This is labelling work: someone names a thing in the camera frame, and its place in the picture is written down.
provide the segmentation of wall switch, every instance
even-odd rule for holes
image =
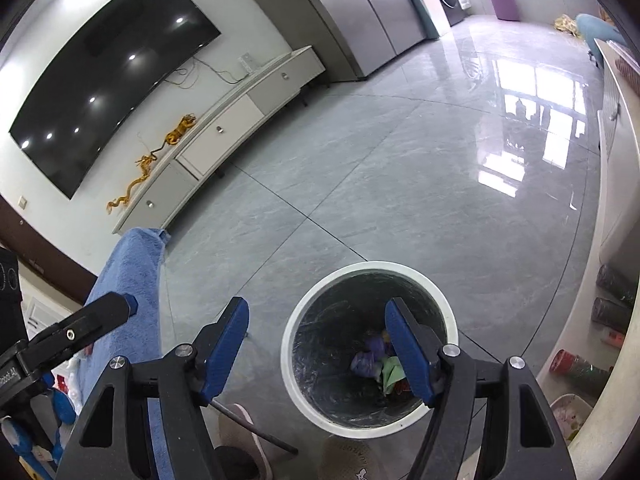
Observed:
[[[256,60],[251,57],[251,54],[248,52],[246,54],[242,54],[242,56],[238,58],[238,61],[248,74],[252,74],[260,68],[260,65],[258,65]]]

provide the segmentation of beige slipper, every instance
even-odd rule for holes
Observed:
[[[247,410],[240,404],[230,404],[227,408],[249,424],[254,423]],[[259,480],[273,480],[271,466],[256,434],[251,433],[251,431],[246,430],[228,418],[228,416],[222,414],[218,417],[218,426],[220,428],[220,444],[222,446],[237,447],[248,453],[258,466],[258,471],[260,472]]]
[[[385,480],[386,473],[363,440],[330,436],[322,444],[318,480]]]

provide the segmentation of black tv screen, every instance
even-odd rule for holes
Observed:
[[[191,0],[111,0],[40,76],[11,136],[71,198],[122,121],[219,35]]]

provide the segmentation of tv stand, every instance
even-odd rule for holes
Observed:
[[[273,59],[213,105],[136,188],[113,229],[165,228],[251,134],[324,72],[310,46]]]

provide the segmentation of screw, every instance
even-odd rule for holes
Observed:
[[[178,345],[175,349],[175,354],[178,357],[187,357],[193,352],[193,347],[189,344]]]
[[[442,353],[449,357],[458,357],[460,355],[460,348],[452,344],[444,345],[442,347]]]
[[[122,368],[125,362],[127,362],[126,359],[121,355],[118,355],[114,357],[111,361],[109,361],[109,366],[114,370],[117,370],[118,368]]]
[[[514,355],[513,357],[509,358],[509,364],[514,368],[517,368],[518,370],[522,370],[524,368],[525,363],[522,357],[518,357],[517,355]]]

